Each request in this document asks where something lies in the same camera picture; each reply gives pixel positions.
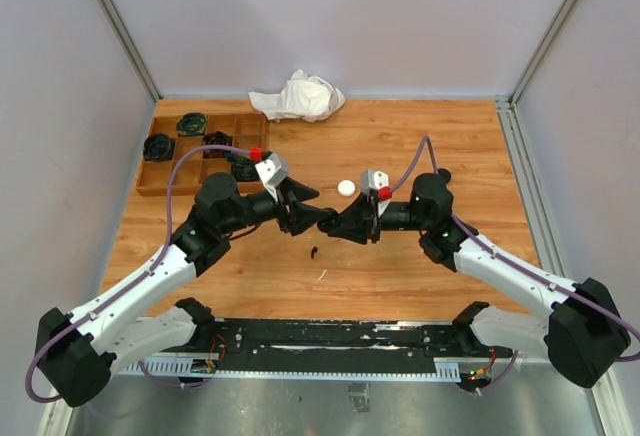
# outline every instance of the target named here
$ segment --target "white ball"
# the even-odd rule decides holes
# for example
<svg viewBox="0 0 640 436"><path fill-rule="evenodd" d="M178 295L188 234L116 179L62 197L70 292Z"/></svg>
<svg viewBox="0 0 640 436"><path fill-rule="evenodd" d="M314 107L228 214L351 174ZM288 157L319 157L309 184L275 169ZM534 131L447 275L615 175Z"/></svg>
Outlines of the white ball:
<svg viewBox="0 0 640 436"><path fill-rule="evenodd" d="M356 185L353 181L345 179L338 184L338 192L345 197L353 196L356 194Z"/></svg>

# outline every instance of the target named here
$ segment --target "white wall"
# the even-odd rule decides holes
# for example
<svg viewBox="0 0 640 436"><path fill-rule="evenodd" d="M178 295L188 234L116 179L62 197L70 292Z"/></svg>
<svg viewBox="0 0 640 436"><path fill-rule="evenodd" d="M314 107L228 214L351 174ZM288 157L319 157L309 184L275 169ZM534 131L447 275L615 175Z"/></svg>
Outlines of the white wall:
<svg viewBox="0 0 640 436"><path fill-rule="evenodd" d="M152 104L95 0L0 0L0 21L0 421L31 436L38 319L97 291Z"/></svg>
<svg viewBox="0 0 640 436"><path fill-rule="evenodd" d="M562 0L115 0L165 96L506 95Z"/></svg>
<svg viewBox="0 0 640 436"><path fill-rule="evenodd" d="M521 105L572 276L640 326L640 0L582 0ZM640 432L640 363L616 365Z"/></svg>

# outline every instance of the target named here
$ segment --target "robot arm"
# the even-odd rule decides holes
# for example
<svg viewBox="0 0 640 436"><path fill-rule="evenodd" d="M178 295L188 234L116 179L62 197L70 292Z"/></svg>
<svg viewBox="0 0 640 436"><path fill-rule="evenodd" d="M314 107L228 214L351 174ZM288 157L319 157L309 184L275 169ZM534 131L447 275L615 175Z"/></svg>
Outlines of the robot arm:
<svg viewBox="0 0 640 436"><path fill-rule="evenodd" d="M303 203L319 193L290 179L286 162L277 155L270 155L256 169L265 190L245 197L240 196L231 174L209 176L187 220L171 235L159 264L152 266L164 248L97 298L67 314L53 308L41 318L36 353L57 334L77 325L38 362L70 406L91 400L129 364L200 337L213 316L194 300L178 302L155 318L136 319L213 266L229 251L233 232L275 219L283 232L296 236L329 215Z"/></svg>
<svg viewBox="0 0 640 436"><path fill-rule="evenodd" d="M547 273L459 221L452 213L448 171L416 177L407 202L391 201L388 180L381 171L363 173L357 199L342 213L333 212L318 223L318 228L328 236L360 244L376 243L381 231L418 231L420 247L433 262L490 284L532 313L472 304L454 320L460 339L470 349L503 346L542 356L567 379L590 388L629 346L624 328L567 294L576 293L619 315L604 285L593 279L578 284Z"/></svg>

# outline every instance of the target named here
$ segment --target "small black object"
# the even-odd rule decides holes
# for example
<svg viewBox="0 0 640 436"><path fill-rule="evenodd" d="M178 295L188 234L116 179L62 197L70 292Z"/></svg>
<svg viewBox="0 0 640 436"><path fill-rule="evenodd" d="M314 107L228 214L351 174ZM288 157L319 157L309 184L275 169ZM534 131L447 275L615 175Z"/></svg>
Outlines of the small black object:
<svg viewBox="0 0 640 436"><path fill-rule="evenodd" d="M204 144L219 144L220 146L231 146L231 144L233 143L233 138L227 133L216 131L215 133L204 135L204 137L202 138L202 142ZM224 158L227 153L228 151L217 151L215 149L211 149L204 152L204 158Z"/></svg>
<svg viewBox="0 0 640 436"><path fill-rule="evenodd" d="M178 136L202 136L207 130L207 115L187 113L176 124Z"/></svg>
<svg viewBox="0 0 640 436"><path fill-rule="evenodd" d="M175 145L168 134L152 134L144 141L142 157L145 161L171 161Z"/></svg>
<svg viewBox="0 0 640 436"><path fill-rule="evenodd" d="M239 183L258 181L258 171L255 164L244 156L228 151L224 157L231 164L231 174Z"/></svg>
<svg viewBox="0 0 640 436"><path fill-rule="evenodd" d="M451 181L451 171L449 171L448 169L444 169L444 168L440 168L438 169L438 175L444 179L444 182L449 184L449 182Z"/></svg>

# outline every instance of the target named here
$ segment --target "white arm segment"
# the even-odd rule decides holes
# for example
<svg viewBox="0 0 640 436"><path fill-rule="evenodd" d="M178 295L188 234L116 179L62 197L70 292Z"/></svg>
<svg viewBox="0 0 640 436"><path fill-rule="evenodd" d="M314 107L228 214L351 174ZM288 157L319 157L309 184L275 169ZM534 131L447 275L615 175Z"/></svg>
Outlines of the white arm segment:
<svg viewBox="0 0 640 436"><path fill-rule="evenodd" d="M118 292L132 280L146 271L151 263L158 257L160 251L154 254L146 263L124 278L113 288L104 292L97 298L78 306L72 310L71 322L75 322L87 313L91 313L101 302ZM102 354L122 336L122 332L138 316L153 306L171 291L187 284L196 277L196 268L193 263L185 261L185 253L177 246L169 246L166 256L153 275L147 276L136 287L119 300L114 302L105 311L96 315L90 321L78 328L82 334L91 333L93 340L91 346L96 353Z"/></svg>
<svg viewBox="0 0 640 436"><path fill-rule="evenodd" d="M195 329L189 313L175 306L160 316L129 325L107 349L116 355L111 363L111 376L163 349L188 343Z"/></svg>
<svg viewBox="0 0 640 436"><path fill-rule="evenodd" d="M485 346L517 349L528 356L548 359L543 340L547 327L531 315L489 306L473 318L471 331Z"/></svg>
<svg viewBox="0 0 640 436"><path fill-rule="evenodd" d="M479 238L500 254L507 256L519 265L539 274L553 284L562 286L571 292L575 291L575 288L571 286L574 281L547 273L507 253L483 235L479 235ZM567 296L559 291L554 291L552 288L534 281L507 263L492 257L491 254L480 248L471 238L466 239L460 245L460 251L454 253L453 261L458 271L484 281L511 299L518 301L540 321L546 322L549 319L549 315L553 312L551 305L554 302L561 303L567 299Z"/></svg>

